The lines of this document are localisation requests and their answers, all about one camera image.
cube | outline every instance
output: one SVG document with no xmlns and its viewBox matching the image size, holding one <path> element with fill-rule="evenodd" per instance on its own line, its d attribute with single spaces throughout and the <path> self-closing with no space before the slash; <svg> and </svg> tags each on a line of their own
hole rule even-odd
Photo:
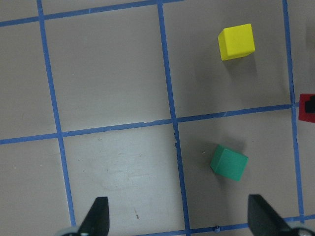
<svg viewBox="0 0 315 236">
<path fill-rule="evenodd" d="M 245 57 L 255 51 L 251 24 L 225 28 L 218 40 L 222 60 Z"/>
<path fill-rule="evenodd" d="M 216 174 L 239 181 L 248 162 L 248 157 L 232 149 L 218 145 L 211 161 Z"/>
</svg>

scratch mark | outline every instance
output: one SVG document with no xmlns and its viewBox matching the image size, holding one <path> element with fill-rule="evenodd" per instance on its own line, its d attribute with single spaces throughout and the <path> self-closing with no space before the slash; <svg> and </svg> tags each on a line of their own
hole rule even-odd
<svg viewBox="0 0 315 236">
<path fill-rule="evenodd" d="M 137 219 L 139 219 L 139 215 L 138 215 L 138 213 L 136 211 L 136 208 L 134 208 L 134 213 L 136 213 L 136 217 L 137 217 Z"/>
</svg>

small screw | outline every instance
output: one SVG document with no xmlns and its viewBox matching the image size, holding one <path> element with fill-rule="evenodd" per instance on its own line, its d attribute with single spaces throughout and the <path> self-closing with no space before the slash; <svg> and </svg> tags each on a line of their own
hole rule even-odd
<svg viewBox="0 0 315 236">
<path fill-rule="evenodd" d="M 221 227 L 219 225 L 215 226 L 215 233 L 219 233 L 220 232 Z"/>
</svg>

green cube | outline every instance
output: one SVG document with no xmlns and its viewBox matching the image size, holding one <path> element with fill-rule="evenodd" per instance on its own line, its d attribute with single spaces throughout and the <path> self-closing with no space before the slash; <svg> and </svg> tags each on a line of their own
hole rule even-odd
<svg viewBox="0 0 315 236">
<path fill-rule="evenodd" d="M 243 154 L 218 145 L 210 166 L 216 174 L 239 181 L 247 162 Z"/>
</svg>

grid line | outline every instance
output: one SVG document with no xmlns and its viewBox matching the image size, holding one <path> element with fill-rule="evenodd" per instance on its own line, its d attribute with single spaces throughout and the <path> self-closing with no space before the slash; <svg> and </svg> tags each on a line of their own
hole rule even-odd
<svg viewBox="0 0 315 236">
<path fill-rule="evenodd" d="M 300 166 L 300 155 L 299 155 L 299 144 L 297 142 L 297 115 L 295 107 L 295 92 L 294 92 L 294 81 L 293 81 L 293 62 L 291 56 L 291 36 L 290 36 L 290 23 L 289 13 L 287 10 L 287 1 L 283 0 L 283 21 L 285 31 L 285 44 L 286 44 L 286 57 L 287 57 L 287 68 L 289 75 L 289 89 L 290 89 L 290 100 L 291 100 L 291 123 L 292 123 L 292 137 L 293 137 L 293 150 L 294 150 L 294 164 L 295 164 L 295 175 L 296 175 L 296 188 L 298 197 L 299 214 L 301 217 L 301 223 L 304 223 L 304 206 L 303 206 L 303 190 L 302 190 L 302 178 L 301 178 L 301 166 Z"/>
<path fill-rule="evenodd" d="M 288 109 L 291 109 L 291 104 L 246 108 L 246 109 L 240 109 L 240 110 L 235 110 L 235 111 L 210 113 L 210 114 L 205 114 L 205 115 L 197 115 L 197 116 L 189 116 L 189 117 L 179 117 L 179 118 L 176 118 L 176 120 L 178 123 L 182 123 L 182 122 L 191 122 L 191 121 L 198 121 L 198 120 L 205 120 L 205 119 L 214 119 L 214 118 L 241 116 L 241 115 L 246 115 L 246 114 L 288 110 Z M 104 126 L 104 127 L 97 127 L 97 128 L 88 128 L 88 129 L 82 129 L 82 130 L 63 131 L 62 136 L 70 137 L 70 136 L 77 136 L 77 135 L 102 133 L 102 132 L 115 131 L 115 130 L 135 129 L 135 128 L 157 126 L 157 125 L 164 125 L 164 124 L 172 124 L 172 119 L 160 119 L 160 120 L 155 120 L 151 122 L 138 122 L 138 123 L 119 124 L 119 125 Z M 54 139 L 57 137 L 58 137 L 57 133 L 54 133 L 54 134 L 43 134 L 43 135 L 2 139 L 0 140 L 0 145 L 36 141 L 36 140 L 41 140 L 41 139 Z"/>
<path fill-rule="evenodd" d="M 166 29 L 165 29 L 165 22 L 164 22 L 164 12 L 163 12 L 162 0 L 157 1 L 157 12 L 158 12 L 159 29 L 160 29 L 160 34 L 161 34 L 161 43 L 162 43 L 162 51 L 163 51 L 163 61 L 164 61 L 164 69 L 165 69 L 165 77 L 166 77 L 168 103 L 169 103 L 169 109 L 170 109 L 172 123 L 173 123 L 174 136 L 175 136 L 175 140 L 176 140 L 175 147 L 176 147 L 176 153 L 177 153 L 177 167 L 178 167 L 178 175 L 179 175 L 181 195 L 182 195 L 182 203 L 183 203 L 185 231 L 186 231 L 186 236 L 190 236 L 189 213 L 188 213 L 188 204 L 187 204 L 187 197 L 186 197 L 186 187 L 185 187 L 182 151 L 181 151 L 181 143 L 180 143 L 179 130 L 178 130 L 178 122 L 176 119 L 176 111 L 175 111 L 172 80 L 171 80 L 171 71 L 169 68 Z"/>
<path fill-rule="evenodd" d="M 170 2 L 178 2 L 178 1 L 184 1 L 184 0 L 162 0 L 162 1 L 164 3 L 170 3 Z M 64 17 L 87 15 L 87 14 L 114 11 L 114 10 L 123 10 L 123 9 L 128 9 L 128 8 L 133 8 L 133 7 L 150 6 L 150 5 L 156 5 L 156 4 L 157 4 L 157 0 L 144 0 L 144 1 L 136 1 L 136 2 L 130 2 L 130 3 L 117 4 L 117 5 L 101 6 L 101 7 L 93 7 L 93 8 L 87 8 L 87 9 L 81 9 L 81 10 L 75 10 L 75 11 L 53 13 L 53 14 L 47 14 L 47 15 L 43 13 L 43 16 L 44 16 L 44 20 L 52 20 L 52 19 L 58 19 L 58 18 L 64 18 Z M 0 22 L 0 27 L 20 25 L 20 24 L 25 24 L 25 23 L 30 23 L 30 22 L 37 22 L 37 21 L 39 21 L 38 16 L 21 18 L 21 19 L 16 19 L 16 20 L 9 20 L 9 21 L 2 21 Z"/>
<path fill-rule="evenodd" d="M 195 234 L 195 233 L 212 232 L 214 230 L 214 227 L 190 229 L 185 182 L 184 182 L 184 172 L 183 172 L 183 164 L 182 164 L 181 149 L 180 149 L 178 123 L 203 120 L 203 119 L 222 118 L 222 117 L 228 117 L 228 116 L 237 116 L 237 115 L 244 115 L 244 114 L 253 114 L 253 113 L 259 113 L 259 112 L 291 109 L 292 135 L 293 135 L 293 148 L 294 148 L 294 158 L 295 158 L 298 204 L 299 204 L 299 216 L 288 217 L 288 218 L 285 218 L 285 220 L 286 221 L 301 221 L 303 223 L 304 220 L 315 219 L 315 214 L 304 216 L 303 190 L 302 190 L 302 181 L 301 181 L 301 169 L 300 169 L 300 160 L 299 160 L 299 147 L 298 147 L 298 142 L 297 142 L 297 123 L 296 123 L 297 121 L 296 107 L 298 107 L 299 104 L 295 102 L 293 70 L 292 70 L 293 65 L 292 65 L 292 58 L 291 58 L 291 42 L 290 42 L 289 15 L 287 11 L 287 1 L 283 0 L 283 17 L 284 17 L 291 104 L 241 109 L 237 111 L 228 111 L 228 112 L 182 117 L 182 118 L 176 118 L 176 113 L 175 113 L 175 105 L 174 105 L 173 90 L 172 90 L 172 84 L 171 84 L 168 52 L 167 52 L 165 22 L 164 22 L 164 15 L 163 15 L 163 3 L 176 2 L 176 1 L 182 1 L 182 0 L 146 0 L 146 1 L 141 1 L 141 2 L 124 3 L 124 4 L 118 4 L 118 5 L 112 5 L 112 6 L 84 9 L 84 10 L 79 10 L 79 11 L 70 11 L 70 12 L 64 12 L 64 13 L 44 15 L 41 0 L 37 0 L 38 17 L 29 17 L 29 18 L 0 22 L 0 27 L 5 27 L 5 26 L 19 25 L 19 24 L 39 21 L 42 47 L 44 51 L 45 65 L 46 65 L 46 71 L 47 71 L 47 77 L 48 77 L 48 83 L 49 83 L 49 90 L 50 90 L 50 96 L 51 96 L 53 112 L 54 112 L 54 119 L 55 119 L 56 130 L 57 130 L 57 133 L 54 133 L 54 134 L 43 134 L 43 135 L 34 135 L 34 136 L 27 136 L 27 137 L 20 137 L 20 138 L 3 139 L 3 140 L 0 140 L 0 145 L 58 138 L 59 147 L 61 151 L 62 164 L 63 164 L 63 175 L 64 175 L 66 192 L 67 192 L 70 220 L 71 220 L 71 224 L 75 225 L 75 217 L 74 217 L 69 177 L 68 177 L 67 166 L 66 166 L 66 156 L 65 156 L 65 151 L 64 151 L 63 137 L 92 134 L 92 133 L 98 133 L 98 132 L 106 132 L 106 131 L 111 131 L 111 130 L 124 130 L 124 129 L 148 127 L 148 126 L 155 126 L 155 125 L 173 124 L 174 135 L 177 141 L 176 150 L 177 150 L 178 169 L 179 169 L 180 182 L 181 182 L 185 230 L 154 233 L 154 234 L 147 234 L 147 235 L 142 235 L 142 236 L 158 236 L 158 235 L 175 236 L 175 235 L 181 235 L 185 233 L 187 235 L 190 235 L 191 233 Z M 165 67 L 171 119 L 157 120 L 157 121 L 152 121 L 148 123 L 141 122 L 141 123 L 122 124 L 122 125 L 114 125 L 114 126 L 107 126 L 107 127 L 62 132 L 59 113 L 58 113 L 58 107 L 57 107 L 57 99 L 56 99 L 56 94 L 55 94 L 55 89 L 54 89 L 54 84 L 53 84 L 53 77 L 52 77 L 52 72 L 51 72 L 51 65 L 50 65 L 50 60 L 49 60 L 44 21 L 49 20 L 49 19 L 70 17 L 70 16 L 75 16 L 75 15 L 92 14 L 92 13 L 97 13 L 97 12 L 127 9 L 131 7 L 140 7 L 140 6 L 155 5 L 155 4 L 157 4 L 157 8 L 158 8 L 158 16 L 159 16 L 160 31 L 161 31 L 161 42 L 162 42 L 162 49 L 163 49 L 163 59 L 164 59 L 164 67 Z M 242 228 L 247 228 L 247 227 L 248 227 L 247 224 L 228 225 L 228 226 L 222 226 L 221 230 L 223 231 L 235 230 L 235 229 L 242 229 Z"/>
<path fill-rule="evenodd" d="M 47 72 L 50 98 L 51 98 L 54 119 L 55 119 L 55 124 L 56 124 L 56 130 L 57 130 L 57 135 L 58 135 L 58 143 L 59 143 L 59 148 L 60 148 L 61 163 L 62 163 L 62 168 L 63 168 L 63 178 L 64 178 L 68 208 L 69 208 L 70 221 L 71 221 L 71 225 L 75 226 L 76 223 L 75 223 L 75 216 L 74 216 L 74 209 L 73 209 L 73 202 L 72 202 L 72 194 L 71 194 L 71 189 L 70 189 L 70 180 L 69 180 L 69 174 L 68 174 L 68 168 L 67 168 L 67 162 L 66 162 L 66 156 L 65 156 L 65 150 L 64 150 L 60 118 L 59 118 L 59 113 L 58 113 L 53 74 L 52 74 L 51 65 L 50 65 L 49 51 L 48 51 L 47 38 L 46 38 L 45 20 L 44 20 L 44 13 L 43 13 L 41 0 L 37 0 L 37 10 L 38 10 L 40 35 L 41 35 L 43 52 L 44 52 L 45 67 L 46 67 L 46 72 Z"/>
</svg>

